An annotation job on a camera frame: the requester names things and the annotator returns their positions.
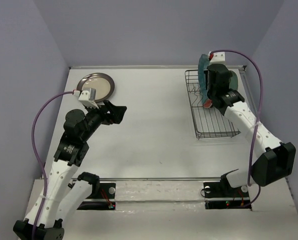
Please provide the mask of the red plate with teal flower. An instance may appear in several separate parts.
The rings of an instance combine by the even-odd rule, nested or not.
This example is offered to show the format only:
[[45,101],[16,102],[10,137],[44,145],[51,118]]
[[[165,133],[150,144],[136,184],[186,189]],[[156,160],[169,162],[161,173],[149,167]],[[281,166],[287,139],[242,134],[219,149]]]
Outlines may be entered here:
[[213,105],[213,102],[211,99],[206,99],[203,103],[202,106],[206,109],[211,108]]

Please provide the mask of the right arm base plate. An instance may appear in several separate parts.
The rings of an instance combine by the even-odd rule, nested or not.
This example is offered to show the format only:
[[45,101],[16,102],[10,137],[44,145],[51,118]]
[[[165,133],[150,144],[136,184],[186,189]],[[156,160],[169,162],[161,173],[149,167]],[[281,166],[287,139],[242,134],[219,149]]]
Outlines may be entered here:
[[247,186],[220,189],[220,182],[203,183],[200,195],[204,198],[206,210],[251,209]]

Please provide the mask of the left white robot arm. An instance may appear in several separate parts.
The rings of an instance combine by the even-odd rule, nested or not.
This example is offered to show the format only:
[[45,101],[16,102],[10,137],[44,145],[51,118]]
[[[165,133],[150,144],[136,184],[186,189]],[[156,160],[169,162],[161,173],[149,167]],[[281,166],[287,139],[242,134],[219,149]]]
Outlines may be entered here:
[[100,125],[120,124],[126,106],[105,100],[100,106],[73,109],[65,116],[64,133],[54,154],[54,161],[37,201],[23,220],[13,226],[21,240],[61,240],[64,226],[87,198],[99,194],[99,176],[83,172],[71,190],[68,185],[81,166],[88,150],[88,140]]

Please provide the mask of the teal scalloped plate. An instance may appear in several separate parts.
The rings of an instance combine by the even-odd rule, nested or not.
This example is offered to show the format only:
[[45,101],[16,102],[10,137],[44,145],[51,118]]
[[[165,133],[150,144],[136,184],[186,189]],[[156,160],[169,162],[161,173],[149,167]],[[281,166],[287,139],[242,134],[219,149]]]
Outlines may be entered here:
[[207,96],[207,90],[208,90],[208,80],[206,79],[205,70],[207,70],[207,67],[209,66],[209,57],[206,54],[202,54],[198,61],[198,83],[199,83],[199,92],[201,95],[201,103],[203,103],[205,100],[209,99]]

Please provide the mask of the cream plate with brown rim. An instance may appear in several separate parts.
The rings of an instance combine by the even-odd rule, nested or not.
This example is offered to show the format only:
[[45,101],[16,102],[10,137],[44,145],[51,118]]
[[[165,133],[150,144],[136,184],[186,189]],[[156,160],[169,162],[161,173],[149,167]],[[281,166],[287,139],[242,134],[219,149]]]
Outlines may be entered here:
[[107,74],[96,72],[83,77],[77,84],[76,89],[83,91],[87,88],[95,89],[95,102],[107,100],[115,91],[115,82]]

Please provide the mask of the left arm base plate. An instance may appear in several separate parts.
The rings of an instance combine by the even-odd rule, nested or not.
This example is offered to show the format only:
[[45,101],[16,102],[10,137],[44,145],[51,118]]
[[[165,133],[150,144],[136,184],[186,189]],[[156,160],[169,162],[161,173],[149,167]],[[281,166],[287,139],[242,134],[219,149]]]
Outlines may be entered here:
[[78,211],[114,211],[116,209],[116,183],[101,182],[98,191],[92,190],[77,208]]

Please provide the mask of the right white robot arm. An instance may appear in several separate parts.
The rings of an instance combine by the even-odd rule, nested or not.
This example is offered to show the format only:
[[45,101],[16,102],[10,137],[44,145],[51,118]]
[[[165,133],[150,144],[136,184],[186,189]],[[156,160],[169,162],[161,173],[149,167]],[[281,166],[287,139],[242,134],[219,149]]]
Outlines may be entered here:
[[213,106],[231,121],[250,144],[251,163],[223,174],[215,190],[231,196],[239,187],[265,187],[292,173],[296,148],[275,137],[250,110],[243,96],[230,88],[232,73],[220,63],[207,67],[207,95]]

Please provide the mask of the light green flower plate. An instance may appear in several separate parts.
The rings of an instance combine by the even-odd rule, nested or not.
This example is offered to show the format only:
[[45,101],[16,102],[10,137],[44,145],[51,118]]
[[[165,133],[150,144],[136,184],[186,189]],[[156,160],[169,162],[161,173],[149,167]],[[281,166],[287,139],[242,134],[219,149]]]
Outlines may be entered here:
[[230,77],[230,80],[229,80],[229,88],[232,89],[232,90],[238,91],[238,89],[239,89],[238,76],[232,70],[230,70],[230,73],[231,73],[231,77]]

